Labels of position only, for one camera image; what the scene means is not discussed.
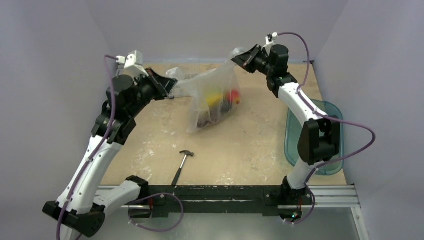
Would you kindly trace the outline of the clear printed plastic bag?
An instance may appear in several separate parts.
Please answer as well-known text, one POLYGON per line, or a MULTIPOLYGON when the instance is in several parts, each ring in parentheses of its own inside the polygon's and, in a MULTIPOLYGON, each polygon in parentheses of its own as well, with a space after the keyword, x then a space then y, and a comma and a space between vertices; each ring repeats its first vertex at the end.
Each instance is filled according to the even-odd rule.
POLYGON ((165 72, 166 77, 177 80, 170 94, 173 98, 191 97, 188 133, 217 124, 241 104, 241 88, 232 58, 246 51, 235 48, 223 64, 191 77, 186 77, 177 66, 165 72))

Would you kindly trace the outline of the yellow fake banana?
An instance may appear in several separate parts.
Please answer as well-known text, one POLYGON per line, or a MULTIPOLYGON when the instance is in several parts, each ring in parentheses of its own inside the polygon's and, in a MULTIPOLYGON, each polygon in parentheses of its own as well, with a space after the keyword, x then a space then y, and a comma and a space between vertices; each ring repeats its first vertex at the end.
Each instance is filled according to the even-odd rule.
POLYGON ((214 106, 217 104, 220 104, 223 101, 223 94, 218 92, 218 93, 211 93, 211 94, 207 94, 205 96, 205 103, 208 106, 214 106))

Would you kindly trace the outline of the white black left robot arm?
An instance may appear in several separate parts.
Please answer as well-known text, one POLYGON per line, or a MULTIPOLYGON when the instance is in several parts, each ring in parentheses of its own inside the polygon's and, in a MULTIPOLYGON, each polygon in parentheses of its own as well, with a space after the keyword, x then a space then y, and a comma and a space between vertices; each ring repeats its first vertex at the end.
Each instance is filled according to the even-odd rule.
POLYGON ((149 184, 135 175, 106 194, 97 195, 97 190, 136 127, 137 115, 150 102, 167 99, 177 82, 151 68, 135 76, 121 74, 110 78, 107 99, 77 171, 57 200, 46 202, 42 209, 57 221, 58 240, 93 237, 106 218, 123 205, 131 202, 142 205, 148 201, 149 184))

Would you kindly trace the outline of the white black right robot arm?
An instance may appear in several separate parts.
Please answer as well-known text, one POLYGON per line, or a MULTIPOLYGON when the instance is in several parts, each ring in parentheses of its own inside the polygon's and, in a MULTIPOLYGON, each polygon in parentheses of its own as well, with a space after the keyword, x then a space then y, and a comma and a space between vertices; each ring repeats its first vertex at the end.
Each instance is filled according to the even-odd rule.
POLYGON ((268 89, 288 106, 302 126, 297 143, 299 158, 283 179, 279 193, 284 202, 292 204, 305 195, 307 183, 319 164, 339 154, 339 119, 332 119, 304 94, 288 71, 289 49, 286 46, 277 44, 266 50, 255 45, 231 61, 248 73, 264 74, 268 89))

